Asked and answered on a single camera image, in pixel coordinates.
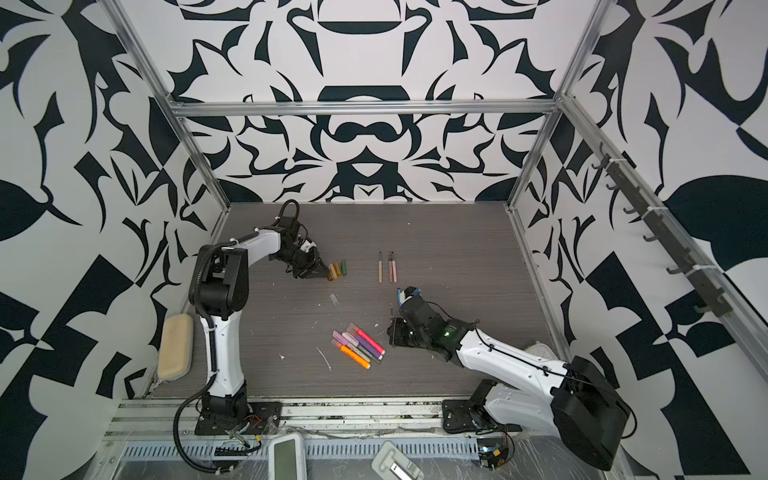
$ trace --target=yellow marker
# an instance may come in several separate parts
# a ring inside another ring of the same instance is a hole
[[[333,343],[333,345],[335,347],[337,347],[339,350],[341,350],[342,352],[346,353],[346,355],[350,359],[358,362],[360,364],[360,366],[363,367],[364,369],[367,370],[367,369],[371,368],[371,364],[369,362],[363,360],[360,357],[360,355],[358,355],[357,353],[354,353],[352,350],[349,349],[349,347],[342,345],[338,340],[334,339],[334,340],[331,341],[331,343]]]

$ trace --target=gray table surface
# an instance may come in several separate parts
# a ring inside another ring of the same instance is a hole
[[[278,210],[274,204],[234,204],[221,238],[269,225]],[[250,297],[240,324],[249,396],[471,394],[487,376],[446,364],[427,350],[387,345],[398,287],[417,286],[426,300],[457,318],[480,319],[486,333],[518,348],[536,340],[549,343],[501,204],[302,204],[299,220],[323,260],[345,259],[349,274],[333,282],[295,280],[279,261],[251,266]],[[390,250],[397,261],[397,284],[387,278]],[[383,283],[378,281],[379,251],[385,261]],[[204,337],[194,318],[192,368],[184,378],[158,386],[155,398],[187,397],[205,384]],[[333,330],[342,332],[349,322],[384,346],[380,365],[364,370],[331,345]]]

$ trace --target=gray device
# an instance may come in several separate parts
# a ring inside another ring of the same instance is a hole
[[[371,462],[373,471],[384,480],[424,480],[424,472],[402,454],[392,442],[385,442]]]
[[[267,447],[270,480],[306,480],[306,449],[298,433],[277,437]]]

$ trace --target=debris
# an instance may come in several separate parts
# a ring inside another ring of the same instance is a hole
[[[320,348],[319,348],[319,347],[317,347],[317,346],[316,346],[315,348],[317,349],[317,351],[318,351],[318,352],[320,352],[320,355],[323,355],[323,351],[322,351],[322,350],[320,350]],[[328,359],[326,358],[326,356],[325,356],[325,355],[323,355],[323,360],[325,360],[325,361],[326,361],[326,365],[328,366],[328,371],[330,372],[330,371],[331,371],[331,364],[330,364],[330,363],[328,363]]]

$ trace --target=patterned wallpaper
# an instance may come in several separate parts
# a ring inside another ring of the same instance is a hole
[[[543,114],[191,118],[231,201],[506,200]]]
[[[696,312],[703,300],[667,273],[672,260],[597,163],[561,119],[518,213],[571,353],[637,415],[622,441],[631,468],[649,480],[765,478],[768,384],[720,321]]]
[[[3,478],[62,478],[147,384],[216,201],[93,0],[0,7]]]
[[[621,0],[574,90],[763,316],[767,22],[758,0]]]
[[[574,94],[766,315],[763,2],[619,0]],[[765,478],[768,386],[561,121],[518,211],[575,355],[638,415],[638,478]]]
[[[130,0],[185,101],[552,97],[594,0]]]

